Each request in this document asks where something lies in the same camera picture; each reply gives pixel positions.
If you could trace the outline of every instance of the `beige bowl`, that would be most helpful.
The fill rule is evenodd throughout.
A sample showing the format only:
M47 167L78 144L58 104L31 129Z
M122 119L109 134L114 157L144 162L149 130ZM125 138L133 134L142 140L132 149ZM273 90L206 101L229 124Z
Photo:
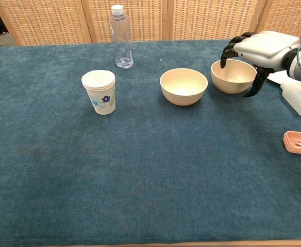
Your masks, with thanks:
M227 94L238 94L250 87L257 71L240 60L227 59L225 68L216 61L211 66L211 79L215 87Z
M190 105L201 99L208 86L207 78L189 68L175 68L160 78L165 98L176 105Z

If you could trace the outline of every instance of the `paper cup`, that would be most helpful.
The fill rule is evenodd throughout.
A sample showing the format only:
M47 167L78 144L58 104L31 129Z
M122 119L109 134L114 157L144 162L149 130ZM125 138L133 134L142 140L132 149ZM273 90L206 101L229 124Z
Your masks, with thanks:
M112 113L115 108L115 75L107 70L93 70L82 76L95 112L100 115Z

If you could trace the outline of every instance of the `white plastic bottle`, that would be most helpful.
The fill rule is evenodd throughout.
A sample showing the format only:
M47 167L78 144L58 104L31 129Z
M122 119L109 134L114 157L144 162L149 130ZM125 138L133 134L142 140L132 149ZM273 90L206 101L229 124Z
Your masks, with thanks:
M120 68L133 66L129 17L124 14L123 6L111 7L109 20L113 43L115 44L115 62Z
M284 81L281 84L282 96L301 116L301 82Z

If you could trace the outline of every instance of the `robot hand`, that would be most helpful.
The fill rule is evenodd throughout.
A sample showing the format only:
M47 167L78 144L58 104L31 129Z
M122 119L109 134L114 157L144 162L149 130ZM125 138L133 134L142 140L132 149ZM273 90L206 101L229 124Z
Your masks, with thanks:
M301 81L300 38L274 31L246 32L233 38L224 48L221 68L227 58L241 57L257 71L254 83L244 97L256 95L270 73L286 70L289 77Z

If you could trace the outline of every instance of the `blue carpet cloth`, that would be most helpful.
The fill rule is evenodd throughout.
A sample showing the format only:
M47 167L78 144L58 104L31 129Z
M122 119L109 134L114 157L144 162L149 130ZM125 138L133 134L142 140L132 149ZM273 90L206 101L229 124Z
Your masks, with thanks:
M0 246L301 239L301 155L282 142L301 117L267 81L227 95L210 66L227 40L0 48ZM209 80L178 107L160 76ZM97 115L84 73L116 75L116 110Z

